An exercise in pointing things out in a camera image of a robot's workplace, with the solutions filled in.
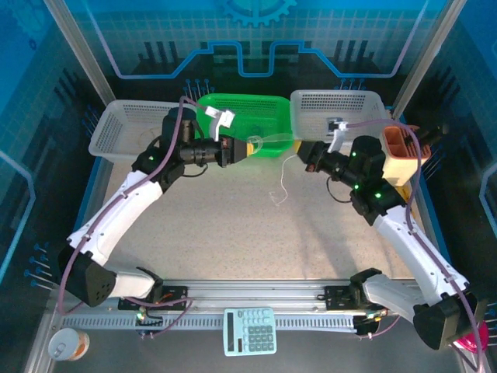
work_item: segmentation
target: pink object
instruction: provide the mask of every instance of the pink object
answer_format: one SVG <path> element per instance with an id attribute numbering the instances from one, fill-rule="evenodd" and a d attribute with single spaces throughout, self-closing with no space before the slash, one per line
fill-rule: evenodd
<path id="1" fill-rule="evenodd" d="M 480 333 L 480 340 L 481 340 L 481 349 L 485 351 L 488 347 L 488 326 L 485 321 L 483 321 L 478 328 L 478 332 Z M 458 347 L 464 348 L 465 350 L 468 350 L 472 352 L 473 354 L 476 354 L 476 342 L 474 340 L 474 334 L 469 333 L 466 336 L 463 336 L 456 342 L 454 342 Z"/>

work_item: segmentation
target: gear logo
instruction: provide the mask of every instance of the gear logo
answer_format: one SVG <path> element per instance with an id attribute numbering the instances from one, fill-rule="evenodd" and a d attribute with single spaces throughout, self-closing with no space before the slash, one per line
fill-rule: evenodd
<path id="1" fill-rule="evenodd" d="M 243 26 L 250 23 L 257 27 L 260 24 L 269 26 L 269 22 L 280 21 L 281 15 L 288 14 L 288 8 L 296 5 L 296 0 L 224 0 L 224 14 L 233 21 L 242 22 Z"/>

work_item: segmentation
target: white string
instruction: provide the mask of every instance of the white string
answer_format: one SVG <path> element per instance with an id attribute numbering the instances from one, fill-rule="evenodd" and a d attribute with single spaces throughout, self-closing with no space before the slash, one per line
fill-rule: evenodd
<path id="1" fill-rule="evenodd" d="M 287 159 L 285 159 L 283 161 L 283 164 L 281 165 L 281 180 L 280 180 L 280 184 L 281 184 L 281 188 L 284 190 L 285 192 L 285 197 L 280 201 L 280 202 L 276 202 L 275 201 L 275 198 L 274 198 L 274 194 L 275 192 L 269 192 L 269 198 L 271 198 L 271 201 L 278 207 L 280 206 L 285 200 L 287 200 L 288 198 L 288 191 L 287 191 L 287 188 L 285 188 L 285 186 L 283 185 L 283 177 L 285 175 L 285 163 L 287 163 L 287 160 L 288 159 L 292 159 L 293 157 L 296 157 L 297 155 L 294 154 L 294 155 L 291 155 L 290 157 L 288 157 Z"/>

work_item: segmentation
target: string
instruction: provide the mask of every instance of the string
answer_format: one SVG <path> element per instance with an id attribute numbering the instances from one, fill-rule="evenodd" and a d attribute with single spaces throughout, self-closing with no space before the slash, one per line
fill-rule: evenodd
<path id="1" fill-rule="evenodd" d="M 256 148 L 254 148 L 254 153 L 256 154 L 258 151 L 262 149 L 264 144 L 270 143 L 270 142 L 288 142 L 288 141 L 293 141 L 294 136 L 292 134 L 271 134 L 270 136 L 266 136 L 265 138 L 261 138 L 260 136 L 254 134 L 253 136 L 247 137 L 246 141 L 249 144 L 254 144 L 257 145 Z"/>
<path id="2" fill-rule="evenodd" d="M 281 189 L 283 189 L 283 191 L 285 192 L 285 197 L 280 202 L 276 202 L 275 198 L 273 196 L 275 194 L 275 192 L 269 192 L 269 198 L 271 198 L 271 201 L 276 205 L 276 207 L 279 207 L 288 198 L 287 188 L 285 188 L 285 186 L 283 185 L 283 178 L 285 176 L 285 163 L 287 163 L 287 161 L 289 159 L 292 159 L 292 158 L 294 158 L 296 156 L 297 156 L 296 154 L 291 155 L 290 157 L 288 157 L 287 159 L 285 159 L 283 161 L 283 164 L 281 165 L 281 179 L 280 179 L 280 184 L 281 184 Z"/>

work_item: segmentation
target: metal post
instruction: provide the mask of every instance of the metal post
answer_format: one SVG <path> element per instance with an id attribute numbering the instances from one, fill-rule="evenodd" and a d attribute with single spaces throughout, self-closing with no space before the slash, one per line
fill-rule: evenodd
<path id="1" fill-rule="evenodd" d="M 459 13 L 461 13 L 464 4 L 467 0 L 453 0 L 446 4 L 443 11 L 440 13 L 434 31 L 432 33 L 431 41 L 423 48 L 419 54 L 414 67 L 409 72 L 402 88 L 397 95 L 394 102 L 393 118 L 398 119 L 404 112 L 407 104 L 412 98 L 415 90 L 417 90 L 419 83 L 428 71 L 429 66 L 432 64 L 433 59 L 438 54 L 443 42 L 447 38 L 449 31 L 456 22 Z"/>
<path id="2" fill-rule="evenodd" d="M 107 106 L 116 97 L 64 0 L 44 0 L 95 91 Z"/>

